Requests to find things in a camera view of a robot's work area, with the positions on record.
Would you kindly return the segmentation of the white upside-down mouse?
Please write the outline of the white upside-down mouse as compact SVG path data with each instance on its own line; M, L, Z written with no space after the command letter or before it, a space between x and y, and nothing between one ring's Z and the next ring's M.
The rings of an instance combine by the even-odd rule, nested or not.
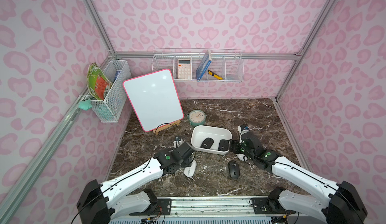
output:
M193 177L196 167L197 167L197 162L193 160L190 166L184 168L184 175L189 178Z

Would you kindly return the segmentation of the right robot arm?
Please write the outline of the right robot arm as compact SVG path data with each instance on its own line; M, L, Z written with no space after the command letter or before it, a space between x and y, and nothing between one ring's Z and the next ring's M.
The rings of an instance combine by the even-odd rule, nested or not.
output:
M239 139L228 140L229 151L270 174L286 179L307 195L275 188L267 198L267 208L295 211L326 224L362 224L368 211L356 188L349 182L337 183L320 177L288 160L280 153L265 149L247 125L238 126Z

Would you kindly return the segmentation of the black ribbed mouse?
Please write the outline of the black ribbed mouse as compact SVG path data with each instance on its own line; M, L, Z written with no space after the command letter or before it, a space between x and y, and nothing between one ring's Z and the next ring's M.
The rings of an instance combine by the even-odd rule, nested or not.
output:
M228 171L231 179L238 179L240 177L240 167L236 161L228 162Z

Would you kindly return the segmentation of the glossy white mouse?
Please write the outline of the glossy white mouse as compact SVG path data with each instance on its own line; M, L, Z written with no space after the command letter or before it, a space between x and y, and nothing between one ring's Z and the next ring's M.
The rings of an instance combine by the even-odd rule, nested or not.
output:
M240 161L246 162L248 158L244 154L237 154L237 157Z

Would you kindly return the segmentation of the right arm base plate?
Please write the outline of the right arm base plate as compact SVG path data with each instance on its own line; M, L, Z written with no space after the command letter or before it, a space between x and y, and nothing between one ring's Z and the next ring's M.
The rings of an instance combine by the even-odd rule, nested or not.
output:
M285 214L285 210L274 199L268 197L255 197L249 200L256 215L279 215Z

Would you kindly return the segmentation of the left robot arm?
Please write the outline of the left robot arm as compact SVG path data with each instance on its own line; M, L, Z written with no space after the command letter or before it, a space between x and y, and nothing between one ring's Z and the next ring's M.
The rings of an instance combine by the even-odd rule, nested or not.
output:
M83 224L108 224L123 216L149 216L151 220L165 215L159 200L151 189L132 194L141 186L170 175L194 160L194 149L182 142L176 148L161 150L141 166L114 179L99 183L89 182L77 202L77 217Z

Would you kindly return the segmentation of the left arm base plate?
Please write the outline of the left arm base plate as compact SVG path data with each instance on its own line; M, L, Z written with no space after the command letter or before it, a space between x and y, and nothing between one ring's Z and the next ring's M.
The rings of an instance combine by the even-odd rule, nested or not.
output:
M171 198L161 198L157 202L152 202L150 206L143 212L132 213L131 216L153 216L161 215L169 216L171 213L172 199Z

